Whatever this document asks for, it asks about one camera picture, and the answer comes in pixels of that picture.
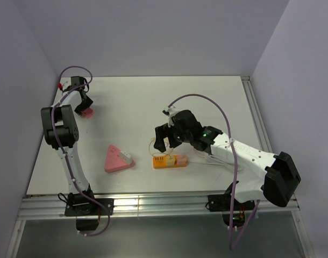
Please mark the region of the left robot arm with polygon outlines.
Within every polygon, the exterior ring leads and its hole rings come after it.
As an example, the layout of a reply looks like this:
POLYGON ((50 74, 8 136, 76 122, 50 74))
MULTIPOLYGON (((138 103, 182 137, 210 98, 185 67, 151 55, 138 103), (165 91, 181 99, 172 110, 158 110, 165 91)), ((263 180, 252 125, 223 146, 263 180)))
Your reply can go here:
POLYGON ((78 202, 77 208, 83 214, 92 214, 97 208, 97 202, 80 163, 77 150, 79 130, 75 115, 92 117, 93 101, 87 96, 89 85, 86 78, 73 76, 70 80, 71 85, 63 93, 67 94, 71 89, 75 91, 61 100, 57 107, 42 108, 41 121, 46 143, 56 151, 62 162, 69 184, 68 200, 78 202))

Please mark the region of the yellow plug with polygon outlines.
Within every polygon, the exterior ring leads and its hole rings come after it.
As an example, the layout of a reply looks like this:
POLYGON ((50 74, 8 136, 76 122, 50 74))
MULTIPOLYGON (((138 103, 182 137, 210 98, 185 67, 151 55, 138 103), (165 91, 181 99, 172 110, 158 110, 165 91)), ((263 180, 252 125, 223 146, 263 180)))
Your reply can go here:
POLYGON ((166 156, 165 157, 165 163, 166 166, 174 166, 175 165, 175 157, 174 156, 166 156))

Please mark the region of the white square charger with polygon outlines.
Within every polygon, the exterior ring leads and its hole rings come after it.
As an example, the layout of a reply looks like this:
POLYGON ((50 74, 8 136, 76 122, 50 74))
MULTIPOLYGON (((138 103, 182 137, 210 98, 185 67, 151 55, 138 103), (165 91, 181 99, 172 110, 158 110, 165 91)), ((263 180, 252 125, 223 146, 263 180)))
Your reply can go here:
POLYGON ((127 152, 120 151, 119 157, 127 164, 131 164, 133 162, 132 156, 127 152))

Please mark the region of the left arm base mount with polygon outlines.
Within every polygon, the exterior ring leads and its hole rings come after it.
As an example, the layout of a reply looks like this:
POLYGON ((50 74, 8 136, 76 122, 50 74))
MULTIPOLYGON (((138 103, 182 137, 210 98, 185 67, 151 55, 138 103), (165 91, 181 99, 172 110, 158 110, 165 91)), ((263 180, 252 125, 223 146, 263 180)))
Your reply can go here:
POLYGON ((65 217, 76 218, 76 229, 81 233, 94 233, 99 226, 101 216, 111 216, 113 214, 114 199, 95 198, 92 193, 88 193, 90 198, 94 198, 105 207, 92 202, 82 195, 69 193, 65 196, 58 194, 58 199, 65 203, 65 217))

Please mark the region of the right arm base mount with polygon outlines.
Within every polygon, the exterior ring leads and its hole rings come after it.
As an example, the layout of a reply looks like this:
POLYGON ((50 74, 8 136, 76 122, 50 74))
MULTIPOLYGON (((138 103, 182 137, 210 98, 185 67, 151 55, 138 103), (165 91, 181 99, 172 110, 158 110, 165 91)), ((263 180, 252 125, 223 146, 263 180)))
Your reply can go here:
MULTIPOLYGON (((210 212, 222 212, 223 221, 226 226, 230 225, 229 214, 224 214, 224 212, 230 212, 231 208, 231 192, 232 186, 229 186, 223 194, 208 195, 208 202, 205 208, 210 212)), ((253 201, 246 201, 244 203, 238 202, 236 199, 233 204, 233 227, 240 228, 246 222, 246 211, 252 211, 255 208, 255 203, 253 201)))

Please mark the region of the pink triangular power strip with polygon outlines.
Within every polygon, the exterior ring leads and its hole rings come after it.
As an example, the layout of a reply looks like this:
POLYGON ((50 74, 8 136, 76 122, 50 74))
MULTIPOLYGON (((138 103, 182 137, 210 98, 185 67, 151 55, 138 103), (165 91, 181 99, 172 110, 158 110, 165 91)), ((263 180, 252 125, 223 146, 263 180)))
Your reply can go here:
POLYGON ((104 170, 106 173, 115 173, 121 170, 129 169, 135 166, 135 161, 131 164, 125 163, 120 157, 119 152, 123 151, 117 148, 114 145, 110 145, 108 147, 108 151, 106 154, 104 170))

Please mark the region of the pink square charger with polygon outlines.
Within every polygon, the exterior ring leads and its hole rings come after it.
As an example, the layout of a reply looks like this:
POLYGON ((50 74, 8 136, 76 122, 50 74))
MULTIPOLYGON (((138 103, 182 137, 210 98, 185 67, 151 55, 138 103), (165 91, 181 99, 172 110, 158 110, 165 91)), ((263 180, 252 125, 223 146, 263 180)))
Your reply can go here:
POLYGON ((84 111, 82 111, 79 116, 84 118, 84 119, 89 119, 94 115, 94 111, 92 108, 87 108, 84 111))

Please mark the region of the orange power strip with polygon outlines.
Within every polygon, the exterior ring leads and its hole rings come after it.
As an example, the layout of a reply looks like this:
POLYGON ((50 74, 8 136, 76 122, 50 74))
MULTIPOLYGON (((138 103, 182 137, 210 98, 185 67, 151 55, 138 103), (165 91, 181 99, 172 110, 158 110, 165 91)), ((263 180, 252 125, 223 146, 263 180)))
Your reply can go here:
POLYGON ((186 167, 189 163, 189 161, 187 161, 187 163, 183 166, 178 166, 176 164, 176 161, 175 161, 175 165, 174 166, 166 166, 166 163, 165 163, 165 157, 166 156, 156 156, 156 157, 153 157, 153 168, 154 169, 167 169, 167 168, 181 168, 181 167, 186 167))

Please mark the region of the pink plug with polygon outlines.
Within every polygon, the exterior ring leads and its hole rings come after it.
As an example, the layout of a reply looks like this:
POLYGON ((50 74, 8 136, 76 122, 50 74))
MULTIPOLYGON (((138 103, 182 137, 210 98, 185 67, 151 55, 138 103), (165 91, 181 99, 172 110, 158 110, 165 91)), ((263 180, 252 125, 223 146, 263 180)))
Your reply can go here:
POLYGON ((177 155, 176 156, 176 164, 178 166, 183 166, 187 163, 188 159, 186 155, 177 155))

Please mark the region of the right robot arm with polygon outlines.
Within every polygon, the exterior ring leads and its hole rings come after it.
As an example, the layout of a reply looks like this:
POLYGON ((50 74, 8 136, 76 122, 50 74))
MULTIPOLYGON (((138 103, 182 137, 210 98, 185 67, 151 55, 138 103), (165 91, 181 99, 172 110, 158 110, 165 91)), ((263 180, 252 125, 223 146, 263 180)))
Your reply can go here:
POLYGON ((188 143, 197 151, 238 165, 256 176, 250 181, 237 181, 233 191, 224 198, 229 209, 235 210, 244 202, 263 198, 278 207, 287 206, 301 181, 289 154, 265 152, 234 140, 215 127, 202 126, 189 110, 167 108, 163 113, 168 121, 155 128, 156 150, 163 153, 167 147, 176 148, 188 143))

